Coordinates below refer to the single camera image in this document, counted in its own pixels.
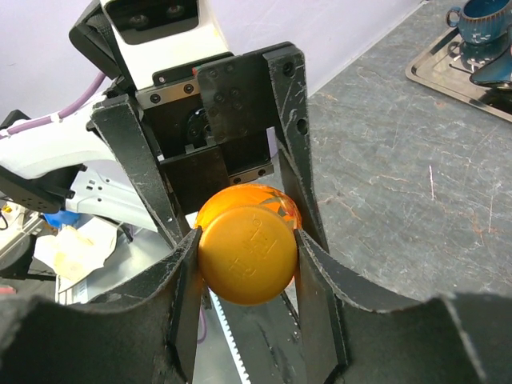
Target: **black metal plate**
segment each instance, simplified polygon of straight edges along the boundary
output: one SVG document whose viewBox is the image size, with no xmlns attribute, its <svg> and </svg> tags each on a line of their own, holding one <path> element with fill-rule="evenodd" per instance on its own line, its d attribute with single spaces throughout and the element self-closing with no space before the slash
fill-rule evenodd
<svg viewBox="0 0 512 384">
<path fill-rule="evenodd" d="M 3 166 L 0 166 L 0 191 L 29 210 L 55 214 L 62 208 L 61 199 L 47 193 L 30 180 L 20 178 Z"/>
<path fill-rule="evenodd" d="M 230 186 L 218 146 L 164 160 L 160 166 L 173 186 L 184 214 L 199 211 L 209 198 Z"/>
<path fill-rule="evenodd" d="M 283 43 L 195 68 L 217 143 L 279 124 L 269 70 L 262 55 L 281 46 L 292 45 Z"/>
</svg>

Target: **white wall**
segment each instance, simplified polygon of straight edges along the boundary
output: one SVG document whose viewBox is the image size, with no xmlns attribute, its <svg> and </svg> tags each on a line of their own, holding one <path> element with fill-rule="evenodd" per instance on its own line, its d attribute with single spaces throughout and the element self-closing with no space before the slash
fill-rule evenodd
<svg viewBox="0 0 512 384">
<path fill-rule="evenodd" d="M 236 54 L 291 41 L 306 52 L 310 94 L 364 52 L 420 0 L 211 0 Z M 67 34 L 89 0 L 0 0 L 0 120 L 71 103 L 97 70 Z"/>
</svg>

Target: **yellow lid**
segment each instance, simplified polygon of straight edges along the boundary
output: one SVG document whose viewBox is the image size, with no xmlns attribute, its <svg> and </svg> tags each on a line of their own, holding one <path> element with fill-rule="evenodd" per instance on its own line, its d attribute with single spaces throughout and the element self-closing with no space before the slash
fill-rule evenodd
<svg viewBox="0 0 512 384">
<path fill-rule="evenodd" d="M 221 298 L 255 306 L 292 279 L 297 243 L 286 222 L 264 206 L 237 206 L 216 217 L 199 242 L 198 266 Z"/>
</svg>

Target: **gray countertop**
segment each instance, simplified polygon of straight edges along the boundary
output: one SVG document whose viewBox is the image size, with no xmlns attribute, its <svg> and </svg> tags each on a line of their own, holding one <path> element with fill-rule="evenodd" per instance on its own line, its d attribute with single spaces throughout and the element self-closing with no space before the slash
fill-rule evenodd
<svg viewBox="0 0 512 384">
<path fill-rule="evenodd" d="M 405 76 L 452 5 L 428 2 L 310 98 L 332 256 L 413 298 L 512 294 L 512 125 Z"/>
</svg>

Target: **metal tray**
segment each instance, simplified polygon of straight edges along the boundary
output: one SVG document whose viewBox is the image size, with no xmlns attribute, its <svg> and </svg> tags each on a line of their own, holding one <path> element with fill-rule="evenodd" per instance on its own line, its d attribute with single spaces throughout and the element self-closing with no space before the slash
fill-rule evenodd
<svg viewBox="0 0 512 384">
<path fill-rule="evenodd" d="M 406 69 L 408 79 L 447 94 L 471 106 L 512 122 L 512 92 L 476 86 L 470 76 L 478 68 L 499 56 L 497 50 L 509 47 L 504 36 L 494 52 L 482 56 L 466 50 L 458 29 L 449 29 Z"/>
</svg>

